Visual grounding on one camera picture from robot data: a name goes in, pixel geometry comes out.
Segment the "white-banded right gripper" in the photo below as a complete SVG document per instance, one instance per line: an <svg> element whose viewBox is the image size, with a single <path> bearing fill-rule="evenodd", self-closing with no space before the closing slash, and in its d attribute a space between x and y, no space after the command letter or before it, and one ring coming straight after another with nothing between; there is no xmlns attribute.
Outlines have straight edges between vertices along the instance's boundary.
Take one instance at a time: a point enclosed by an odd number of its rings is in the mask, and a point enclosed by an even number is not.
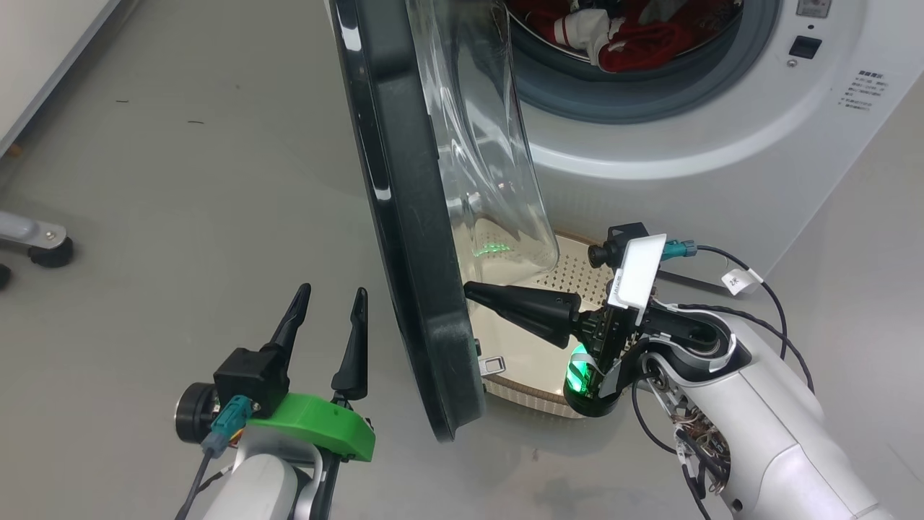
<svg viewBox="0 0 924 520"><path fill-rule="evenodd" d="M581 386L565 383L565 401L582 417L604 417L632 381L623 357L640 338L664 246L664 234L631 240L621 266L613 269L603 306L579 316L582 299L574 293L475 281L464 285L464 293L559 349L567 348L577 320L573 334L584 351L572 353L568 370Z"/></svg>

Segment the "red and white jersey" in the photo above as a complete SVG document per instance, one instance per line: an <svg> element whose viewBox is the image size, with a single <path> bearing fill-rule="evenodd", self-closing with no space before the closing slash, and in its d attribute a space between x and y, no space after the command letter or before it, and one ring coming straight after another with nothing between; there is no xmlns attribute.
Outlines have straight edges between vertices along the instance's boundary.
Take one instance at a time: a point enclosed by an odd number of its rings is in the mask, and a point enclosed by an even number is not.
<svg viewBox="0 0 924 520"><path fill-rule="evenodd" d="M505 0L545 49L614 74L654 70L711 43L744 0Z"/></svg>

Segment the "beige perforated laundry basket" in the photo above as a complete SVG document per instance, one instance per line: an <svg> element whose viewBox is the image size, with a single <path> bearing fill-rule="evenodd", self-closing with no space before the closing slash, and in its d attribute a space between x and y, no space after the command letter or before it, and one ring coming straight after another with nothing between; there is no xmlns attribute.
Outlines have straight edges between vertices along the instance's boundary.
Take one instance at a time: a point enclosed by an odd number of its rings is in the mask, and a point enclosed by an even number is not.
<svg viewBox="0 0 924 520"><path fill-rule="evenodd" d="M580 310L594 311L607 302L613 271L594 269L588 262L587 240L558 234L557 244L514 235L495 222L475 224L465 239L470 251L461 256L466 281L494 285L515 285L528 289L574 293L580 296ZM580 391L595 371L574 360L584 353L580 340L568 339L564 349L552 346L518 328L482 304L469 303L471 326L479 350L482 384L491 395L513 404L567 419L604 417L614 411L620 394L606 399L600 408L592 404L574 410L567 391Z"/></svg>

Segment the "grey partition stand with caster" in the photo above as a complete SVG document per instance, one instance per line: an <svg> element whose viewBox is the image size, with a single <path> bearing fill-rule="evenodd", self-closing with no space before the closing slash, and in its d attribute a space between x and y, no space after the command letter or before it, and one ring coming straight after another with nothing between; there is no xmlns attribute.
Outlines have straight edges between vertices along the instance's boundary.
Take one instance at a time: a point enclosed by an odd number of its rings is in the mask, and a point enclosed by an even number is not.
<svg viewBox="0 0 924 520"><path fill-rule="evenodd" d="M71 264L74 243L63 226L0 211L0 241L27 247L27 257L43 269Z"/></svg>

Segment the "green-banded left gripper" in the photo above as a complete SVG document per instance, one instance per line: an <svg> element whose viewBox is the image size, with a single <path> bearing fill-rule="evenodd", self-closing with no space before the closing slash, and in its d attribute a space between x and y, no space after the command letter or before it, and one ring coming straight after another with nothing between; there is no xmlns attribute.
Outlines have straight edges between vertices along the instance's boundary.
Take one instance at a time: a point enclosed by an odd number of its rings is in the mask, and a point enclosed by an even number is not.
<svg viewBox="0 0 924 520"><path fill-rule="evenodd" d="M291 356L297 336L309 308L310 283L298 286L282 320L263 351L277 351ZM332 378L337 401L359 401L367 397L367 290L357 289L350 313L351 331L340 368ZM376 435L366 418L354 410L320 397L289 393L277 411L267 420L254 417L245 424L240 437L227 447L241 447L243 437L258 428L279 433L284 438L307 442L346 460L372 461Z"/></svg>

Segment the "white front-load washing machine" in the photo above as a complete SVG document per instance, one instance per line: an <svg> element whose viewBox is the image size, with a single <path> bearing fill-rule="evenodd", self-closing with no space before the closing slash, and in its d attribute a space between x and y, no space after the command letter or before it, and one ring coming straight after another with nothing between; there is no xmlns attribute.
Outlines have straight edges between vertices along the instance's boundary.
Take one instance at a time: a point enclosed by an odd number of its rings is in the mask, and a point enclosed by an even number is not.
<svg viewBox="0 0 924 520"><path fill-rule="evenodd" d="M760 271L924 73L924 0L744 0L711 43L614 74L545 49L508 13L555 237L641 222Z"/></svg>

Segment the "black round glass washer door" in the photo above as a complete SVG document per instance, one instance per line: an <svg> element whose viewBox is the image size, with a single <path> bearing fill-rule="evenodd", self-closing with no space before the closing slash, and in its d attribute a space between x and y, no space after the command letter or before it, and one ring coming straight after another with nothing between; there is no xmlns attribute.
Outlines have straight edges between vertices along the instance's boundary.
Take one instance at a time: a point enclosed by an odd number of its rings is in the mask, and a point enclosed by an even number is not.
<svg viewBox="0 0 924 520"><path fill-rule="evenodd" d="M552 270L504 0L323 0L397 326L438 441L485 402L464 285Z"/></svg>

